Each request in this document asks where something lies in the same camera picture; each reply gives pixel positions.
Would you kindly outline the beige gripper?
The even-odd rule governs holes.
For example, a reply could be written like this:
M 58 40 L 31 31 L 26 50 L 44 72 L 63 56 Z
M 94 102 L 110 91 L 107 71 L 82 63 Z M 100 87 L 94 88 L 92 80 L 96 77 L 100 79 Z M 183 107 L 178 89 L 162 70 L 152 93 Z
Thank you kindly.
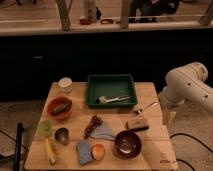
M 142 114 L 145 110 L 149 109 L 150 107 L 153 107 L 157 104 L 157 102 L 152 102 L 149 105 L 143 107 L 143 108 L 135 108 L 134 112 L 136 114 Z M 162 109 L 162 120 L 164 125 L 168 125 L 171 123 L 171 121 L 176 116 L 176 111 L 174 110 L 173 106 L 168 105 L 166 102 L 161 101 L 161 109 Z

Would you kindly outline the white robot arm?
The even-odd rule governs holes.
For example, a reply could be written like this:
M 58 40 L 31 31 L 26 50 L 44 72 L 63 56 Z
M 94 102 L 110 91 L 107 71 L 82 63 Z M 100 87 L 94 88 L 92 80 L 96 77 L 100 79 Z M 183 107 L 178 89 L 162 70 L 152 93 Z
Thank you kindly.
M 166 74 L 166 86 L 158 95 L 164 125 L 173 120 L 176 116 L 174 108 L 182 105 L 185 100 L 192 101 L 213 115 L 213 88 L 205 83 L 207 78 L 208 70 L 200 62 L 171 69 Z

